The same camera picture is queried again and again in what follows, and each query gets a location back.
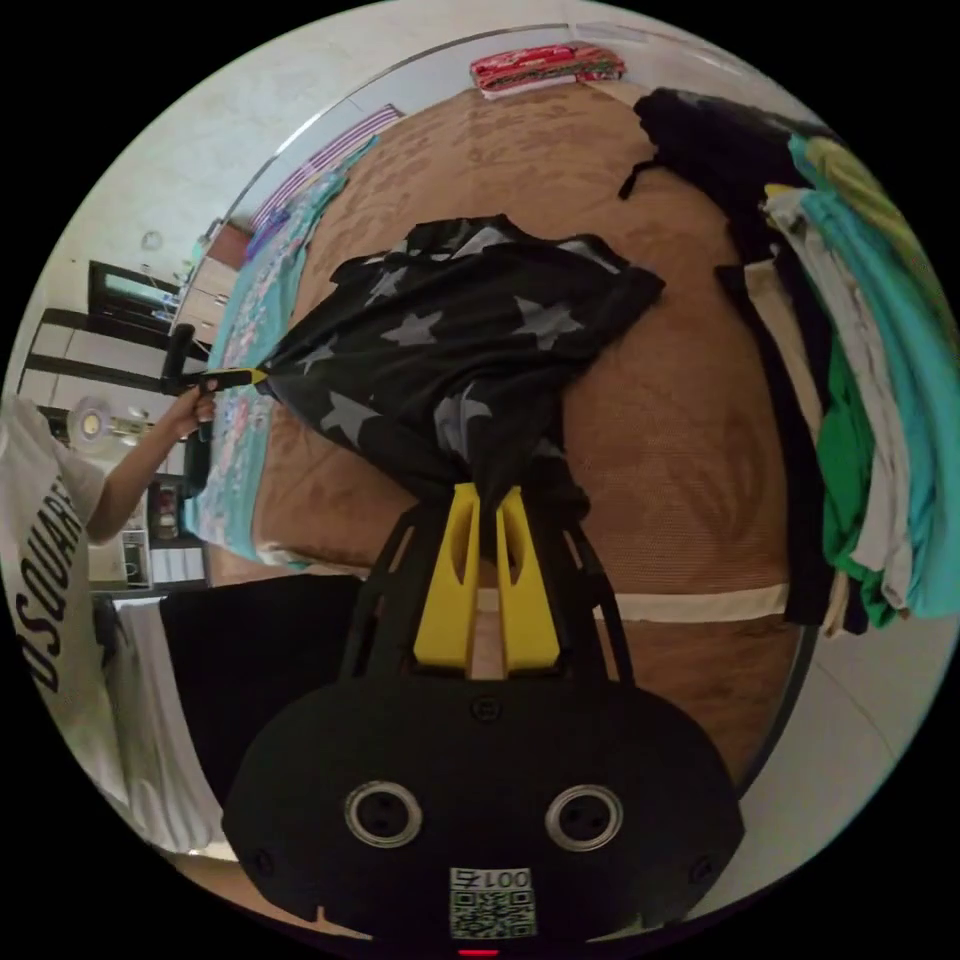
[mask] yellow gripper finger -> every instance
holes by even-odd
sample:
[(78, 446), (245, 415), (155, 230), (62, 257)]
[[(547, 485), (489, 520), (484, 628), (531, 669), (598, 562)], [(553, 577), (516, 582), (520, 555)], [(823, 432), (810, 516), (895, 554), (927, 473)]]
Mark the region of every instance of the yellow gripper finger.
[(507, 676), (552, 669), (560, 644), (519, 487), (497, 510), (497, 582)]
[(413, 655), (422, 667), (466, 673), (472, 653), (480, 572), (480, 499), (472, 483), (454, 488)]

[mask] gray star print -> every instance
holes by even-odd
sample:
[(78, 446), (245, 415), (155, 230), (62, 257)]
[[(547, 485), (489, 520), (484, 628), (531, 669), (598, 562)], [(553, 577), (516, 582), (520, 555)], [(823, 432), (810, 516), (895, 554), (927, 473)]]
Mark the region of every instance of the gray star print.
[(498, 243), (509, 243), (510, 239), (494, 227), (484, 227), (478, 230), (452, 257), (456, 260), (459, 257), (470, 257), (475, 253), (480, 253), (484, 247), (492, 247)]
[(594, 263), (603, 267), (608, 273), (620, 272), (612, 263), (607, 263), (603, 257), (594, 253), (582, 240), (567, 240), (565, 243), (560, 244), (560, 249), (566, 250), (568, 253), (575, 253), (580, 257), (585, 257), (587, 260), (592, 260)]
[(563, 459), (563, 451), (553, 442), (548, 440), (546, 437), (541, 438), (540, 442), (536, 445), (533, 450), (533, 455), (535, 457), (551, 457), (555, 459)]
[(532, 333), (537, 338), (538, 350), (549, 350), (564, 333), (576, 333), (583, 329), (570, 316), (570, 311), (562, 303), (555, 303), (552, 307), (544, 307), (532, 300), (523, 300), (514, 297), (517, 308), (523, 316), (523, 326), (514, 330), (514, 335)]
[(437, 443), (444, 453), (459, 453), (469, 462), (467, 428), (474, 417), (493, 416), (490, 408), (479, 400), (470, 399), (471, 383), (463, 393), (454, 397), (444, 397), (433, 413), (433, 422), (437, 429)]
[(320, 421), (320, 429), (330, 430), (333, 427), (339, 427), (353, 446), (359, 449), (360, 428), (371, 417), (379, 417), (380, 414), (362, 403), (357, 403), (356, 400), (333, 391), (330, 392), (330, 401), (333, 409)]
[(444, 249), (456, 250), (463, 243), (463, 238), (466, 237), (469, 229), (470, 224), (466, 220), (461, 220), (457, 232), (444, 244)]
[(317, 347), (313, 353), (307, 354), (299, 362), (303, 364), (303, 372), (309, 373), (310, 368), (318, 360), (329, 360), (333, 356), (333, 345), (337, 342), (337, 334), (334, 334), (326, 343), (321, 344)]
[(399, 327), (388, 330), (380, 336), (384, 340), (393, 340), (400, 347), (417, 347), (424, 343), (436, 343), (437, 338), (430, 332), (430, 328), (442, 316), (442, 310), (437, 310), (436, 313), (428, 313), (425, 317), (408, 313)]
[(379, 300), (381, 297), (396, 296), (397, 284), (403, 279), (406, 272), (406, 267), (399, 267), (390, 273), (384, 273), (376, 284), (374, 284), (373, 289), (370, 291), (370, 298), (367, 300), (365, 306), (369, 307), (371, 303)]

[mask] printed label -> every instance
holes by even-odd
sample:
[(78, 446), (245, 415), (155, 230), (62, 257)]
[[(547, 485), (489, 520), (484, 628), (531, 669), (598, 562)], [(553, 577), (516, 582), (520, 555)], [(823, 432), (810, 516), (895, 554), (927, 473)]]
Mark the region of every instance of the printed label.
[(536, 902), (528, 868), (451, 868), (450, 936), (454, 940), (511, 940), (536, 933)]

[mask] white shirt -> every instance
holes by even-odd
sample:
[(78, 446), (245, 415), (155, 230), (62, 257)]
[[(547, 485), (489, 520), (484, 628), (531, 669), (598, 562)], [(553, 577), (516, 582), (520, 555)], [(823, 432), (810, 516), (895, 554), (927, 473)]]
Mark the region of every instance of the white shirt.
[(124, 607), (104, 667), (86, 525), (102, 471), (20, 397), (0, 407), (0, 571), (37, 689), (80, 766), (143, 839), (184, 853), (223, 839), (180, 706), (159, 601)]

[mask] pink striped pillow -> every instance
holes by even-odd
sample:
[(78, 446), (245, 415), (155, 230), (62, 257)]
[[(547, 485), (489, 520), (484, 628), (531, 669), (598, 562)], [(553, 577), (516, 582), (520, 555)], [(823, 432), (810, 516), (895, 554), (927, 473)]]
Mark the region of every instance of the pink striped pillow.
[(309, 160), (292, 173), (276, 190), (270, 194), (251, 221), (253, 229), (259, 230), (273, 210), (283, 206), (297, 190), (311, 177), (322, 170), (335, 167), (341, 160), (350, 156), (354, 150), (362, 147), (371, 137), (392, 126), (403, 114), (393, 104), (388, 103), (376, 113), (344, 131), (332, 143), (318, 150)]

